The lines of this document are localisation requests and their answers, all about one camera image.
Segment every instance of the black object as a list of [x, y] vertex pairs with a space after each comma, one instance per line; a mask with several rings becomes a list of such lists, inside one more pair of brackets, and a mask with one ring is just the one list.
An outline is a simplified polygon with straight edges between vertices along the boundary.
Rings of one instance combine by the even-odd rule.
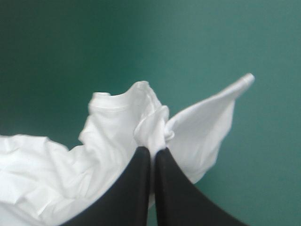
[[149, 201], [150, 152], [138, 147], [112, 187], [62, 226], [145, 226]]
[[246, 226], [207, 199], [168, 148], [156, 155], [155, 197], [158, 226]]

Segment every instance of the white cloth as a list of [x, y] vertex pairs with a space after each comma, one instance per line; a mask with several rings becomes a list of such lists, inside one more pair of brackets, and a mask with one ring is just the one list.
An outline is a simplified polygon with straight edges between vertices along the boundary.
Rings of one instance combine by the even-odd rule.
[[138, 146], [152, 160], [166, 146], [196, 183], [215, 163], [234, 102], [253, 82], [247, 74], [222, 92], [168, 120], [148, 82], [127, 92], [94, 93], [72, 150], [47, 137], [0, 136], [0, 226], [56, 226], [83, 211], [116, 181]]

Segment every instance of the black plastic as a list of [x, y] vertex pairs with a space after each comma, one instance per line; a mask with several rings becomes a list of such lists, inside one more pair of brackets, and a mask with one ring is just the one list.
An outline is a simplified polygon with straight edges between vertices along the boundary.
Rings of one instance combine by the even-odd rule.
[[145, 226], [149, 201], [150, 152], [138, 147], [112, 187], [62, 226]]
[[168, 148], [156, 155], [155, 198], [158, 226], [246, 226], [206, 198]]

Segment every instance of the crumpled fabric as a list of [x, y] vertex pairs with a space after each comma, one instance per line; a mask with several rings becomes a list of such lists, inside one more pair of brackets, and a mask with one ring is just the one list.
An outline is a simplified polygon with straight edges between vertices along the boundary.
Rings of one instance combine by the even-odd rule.
[[47, 137], [0, 136], [0, 226], [71, 219], [110, 188], [138, 146], [150, 150], [152, 166], [156, 152], [168, 147], [189, 180], [198, 182], [231, 128], [235, 100], [253, 81], [247, 74], [171, 119], [146, 81], [116, 96], [94, 93], [79, 135], [83, 145], [70, 151]]

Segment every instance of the green background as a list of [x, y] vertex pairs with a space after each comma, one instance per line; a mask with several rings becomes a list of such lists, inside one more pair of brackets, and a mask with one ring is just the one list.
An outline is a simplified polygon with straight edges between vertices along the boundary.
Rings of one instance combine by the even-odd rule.
[[0, 0], [0, 134], [72, 148], [93, 92], [147, 80], [172, 116], [251, 72], [197, 187], [250, 225], [299, 226], [300, 59], [301, 1]]

